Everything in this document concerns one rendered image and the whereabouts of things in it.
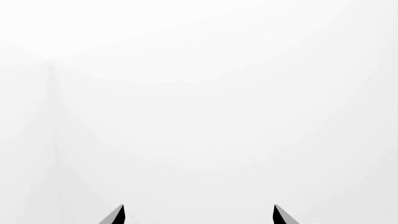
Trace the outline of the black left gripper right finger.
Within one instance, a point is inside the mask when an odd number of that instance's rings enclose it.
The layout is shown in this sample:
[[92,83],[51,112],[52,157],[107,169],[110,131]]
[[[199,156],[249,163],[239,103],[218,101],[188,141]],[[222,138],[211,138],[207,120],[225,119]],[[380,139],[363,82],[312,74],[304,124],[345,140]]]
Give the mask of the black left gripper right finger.
[[300,224],[279,205],[274,205],[272,219],[274,224]]

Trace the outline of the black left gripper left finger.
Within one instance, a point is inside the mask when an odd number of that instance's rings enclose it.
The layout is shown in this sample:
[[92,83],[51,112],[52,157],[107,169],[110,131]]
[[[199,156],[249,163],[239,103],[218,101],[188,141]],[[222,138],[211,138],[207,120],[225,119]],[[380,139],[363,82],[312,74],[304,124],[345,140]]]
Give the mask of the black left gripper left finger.
[[119,205],[98,224],[124,224],[125,219],[124,205]]

